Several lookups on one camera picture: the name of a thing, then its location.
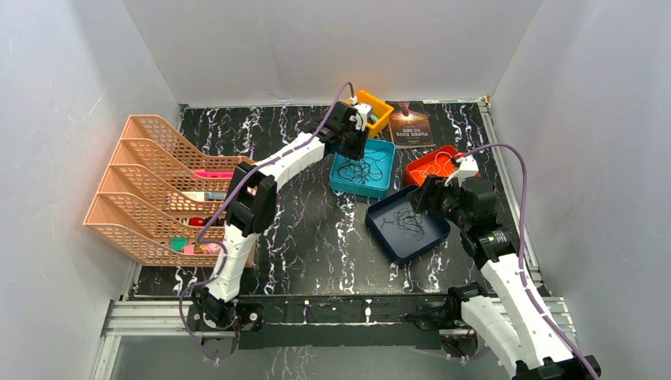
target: blue tray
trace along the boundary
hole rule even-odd
[[[386,197],[395,152],[394,144],[389,141],[368,139],[360,161],[336,154],[329,176],[331,188],[358,196]]]
[[[403,188],[368,207],[366,211],[366,225],[373,236],[382,244],[385,251],[400,263],[410,261],[431,250],[449,235],[449,223],[444,218],[421,215],[421,222],[415,225],[397,222],[399,216],[402,221],[414,222],[412,219],[402,217],[414,215],[406,195],[415,189],[417,186],[414,185]],[[421,232],[418,232],[418,226],[421,226]]]

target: wire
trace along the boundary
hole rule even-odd
[[[444,359],[444,358],[445,358],[444,355],[440,355],[440,354],[437,354],[437,353],[435,353],[435,352],[431,352],[431,351],[418,350],[418,349],[416,349],[416,348],[410,348],[410,347],[408,347],[408,349],[410,349],[410,350],[412,350],[412,351],[414,351],[414,352],[417,352],[417,353],[419,353],[419,354],[422,354],[422,355],[434,356],[434,357],[436,357],[436,358],[441,358],[441,359]],[[477,352],[477,353],[476,353],[475,355],[473,355],[473,356],[465,355],[465,356],[460,357],[460,358],[459,358],[459,357],[456,357],[456,356],[450,356],[450,357],[448,357],[448,359],[450,359],[450,360],[464,361],[464,362],[470,362],[471,360],[476,360],[476,359],[480,359],[480,358],[482,358],[482,357],[485,356],[487,353],[489,353],[489,351],[491,351],[491,348],[489,348],[489,347],[485,347],[482,351]]]
[[[441,339],[441,344],[451,350],[452,352],[457,353],[459,356],[466,356],[466,354],[459,348],[457,344],[450,343],[447,339]]]
[[[350,92],[352,94],[352,97],[354,97],[354,87],[353,87],[352,83],[351,82],[346,82],[343,85],[343,87],[340,89],[340,91],[338,92],[338,96],[336,96],[335,99],[333,99],[333,102],[328,107],[328,110],[326,111],[326,114],[324,115],[324,118],[322,119],[322,121],[319,124],[319,126],[317,127],[317,129],[313,132],[312,136],[310,136],[310,138],[307,139],[301,145],[296,146],[293,149],[285,151],[282,154],[282,156],[278,156],[276,158],[268,160],[268,161],[264,162],[263,164],[260,164],[258,166],[254,166],[251,170],[249,170],[247,175],[245,175],[242,178],[242,180],[237,184],[237,186],[233,189],[233,191],[229,195],[226,196],[226,200],[224,200],[224,204],[217,210],[217,212],[214,213],[214,215],[210,218],[210,221],[205,224],[203,229],[200,230],[200,232],[198,232],[198,235],[196,235],[195,241],[199,244],[215,243],[216,245],[219,245],[222,248],[222,253],[221,254],[223,255],[223,259],[222,259],[222,264],[219,265],[219,269],[209,279],[206,279],[204,281],[200,281],[198,283],[193,283],[193,284],[189,285],[186,289],[184,289],[184,291],[182,291],[180,293],[180,301],[179,301],[180,319],[182,320],[182,323],[184,324],[184,328],[187,330],[187,333],[196,342],[196,344],[199,345],[200,350],[203,352],[203,354],[205,354],[205,356],[208,359],[214,360],[216,363],[219,362],[219,358],[215,354],[210,352],[210,350],[205,348],[203,346],[203,344],[200,342],[200,340],[198,339],[198,337],[191,331],[191,328],[189,328],[189,326],[188,326],[187,319],[186,319],[186,317],[184,317],[184,309],[182,307],[182,305],[184,304],[184,296],[185,295],[190,294],[191,291],[195,287],[204,287],[208,283],[211,283],[212,281],[217,279],[219,277],[219,275],[222,274],[222,271],[224,269],[224,265],[226,265],[227,252],[226,252],[226,247],[224,246],[224,243],[222,241],[219,241],[219,240],[206,239],[206,238],[203,238],[203,237],[205,236],[205,233],[210,229],[210,227],[212,227],[214,222],[216,222],[219,219],[219,216],[221,214],[223,214],[223,212],[229,206],[229,203],[231,202],[231,200],[235,199],[235,197],[237,196],[237,193],[240,192],[240,190],[247,183],[247,180],[249,180],[249,178],[251,178],[254,175],[254,173],[258,172],[259,169],[263,168],[264,166],[272,165],[272,164],[276,163],[280,158],[284,158],[287,155],[292,154],[294,151],[300,150],[301,148],[303,148],[304,146],[307,146],[308,144],[310,144],[313,141],[315,136],[317,136],[317,134],[324,128],[324,125],[326,125],[326,120],[328,120],[328,118],[331,116],[331,112],[333,111],[333,108],[336,106],[336,103],[338,103],[338,100],[343,95],[343,91],[348,86],[350,87]]]
[[[572,352],[578,357],[578,359],[582,362],[582,364],[585,366],[587,369],[587,372],[592,376],[594,380],[599,380],[599,375],[597,372],[594,370],[594,367],[589,363],[587,358],[585,357],[585,354],[580,351],[577,345],[575,345],[571,339],[562,331],[562,329],[559,328],[559,326],[545,313],[543,310],[543,307],[540,306],[540,303],[536,300],[536,297],[533,296],[533,292],[531,292],[530,289],[527,289],[527,279],[526,279],[526,266],[525,266],[525,255],[524,255],[524,250],[525,250],[525,230],[524,230],[524,221],[525,221],[525,209],[526,209],[526,189],[527,189],[527,175],[526,175],[526,163],[524,161],[524,158],[522,158],[520,152],[515,149],[513,146],[510,144],[506,144],[504,142],[493,142],[491,144],[486,144],[483,146],[479,146],[475,148],[474,150],[470,150],[466,154],[464,154],[464,157],[473,155],[475,153],[481,152],[483,150],[487,150],[493,147],[502,147],[502,148],[507,148],[508,150],[512,151],[515,156],[517,156],[517,159],[520,162],[520,166],[522,168],[522,197],[521,197],[521,204],[520,204],[520,222],[519,222],[519,231],[520,231],[520,249],[519,253],[517,254],[517,262],[519,263],[519,268],[520,268],[520,279],[522,281],[522,286],[525,288],[525,293],[527,297],[529,297],[529,301],[533,304],[533,307],[536,308],[536,311],[538,314],[542,315],[543,320],[545,323],[550,326],[550,329],[557,334],[557,336],[563,340],[563,342],[569,346],[572,350]]]
[[[380,152],[385,152],[385,155],[380,158],[375,158],[374,155]],[[387,158],[391,152],[386,149],[375,150],[367,153],[361,160],[345,160],[335,168],[335,172],[344,179],[354,184],[366,184],[367,181],[381,181],[385,175],[378,165],[382,160]]]
[[[441,154],[444,154],[447,156],[447,160],[445,160],[444,163],[440,164],[438,162],[438,157],[441,156]],[[410,173],[417,173],[421,178],[427,178],[429,174],[435,174],[437,176],[440,176],[442,173],[447,173],[449,171],[448,164],[451,164],[452,162],[450,161],[450,158],[452,158],[452,154],[449,154],[447,152],[438,152],[434,156],[434,166],[433,164],[429,164],[427,167],[423,169],[415,169],[412,170]]]
[[[396,224],[401,233],[405,233],[410,236],[420,237],[419,240],[424,236],[424,229],[422,224],[424,223],[424,218],[422,214],[416,214],[413,210],[410,210],[406,207],[400,208],[398,211],[393,213],[394,219],[387,220],[387,218],[382,218],[382,224],[380,225],[380,230],[385,224]]]

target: green object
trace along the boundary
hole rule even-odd
[[[185,237],[173,237],[170,239],[170,249],[177,252],[182,252],[185,246],[188,245],[188,239]]]
[[[205,192],[205,197],[208,200],[225,200],[226,199],[226,193],[225,192]]]

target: yellow box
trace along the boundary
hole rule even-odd
[[[389,125],[389,115],[392,114],[394,107],[386,104],[385,101],[377,99],[372,94],[366,92],[364,89],[357,91],[356,97],[357,101],[373,106],[373,114],[377,116],[377,122],[375,124],[366,122],[366,125],[368,128],[370,128],[368,137],[372,139]]]

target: pink object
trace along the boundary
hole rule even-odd
[[[218,255],[219,251],[222,250],[222,247],[220,247],[218,244],[215,243],[207,243],[203,247],[203,254],[206,255]]]
[[[203,178],[223,178],[230,180],[233,178],[233,172],[207,172],[202,169],[194,170],[193,173]]]
[[[194,253],[194,249],[194,244],[185,245],[184,248],[182,248],[182,253],[185,255],[192,255]]]

